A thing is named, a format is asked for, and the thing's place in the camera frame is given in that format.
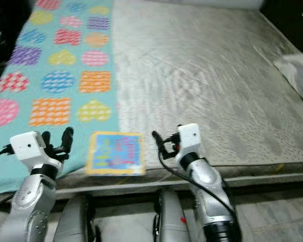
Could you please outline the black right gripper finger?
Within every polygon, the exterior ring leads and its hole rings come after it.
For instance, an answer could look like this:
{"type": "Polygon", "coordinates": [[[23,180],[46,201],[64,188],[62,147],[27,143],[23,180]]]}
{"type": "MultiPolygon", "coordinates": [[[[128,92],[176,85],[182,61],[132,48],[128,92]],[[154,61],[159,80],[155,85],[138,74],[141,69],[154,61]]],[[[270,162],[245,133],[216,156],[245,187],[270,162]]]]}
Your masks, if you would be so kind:
{"type": "Polygon", "coordinates": [[[168,152],[165,147],[165,140],[161,137],[158,131],[153,131],[151,135],[153,136],[162,160],[166,160],[168,158],[168,152]]]}

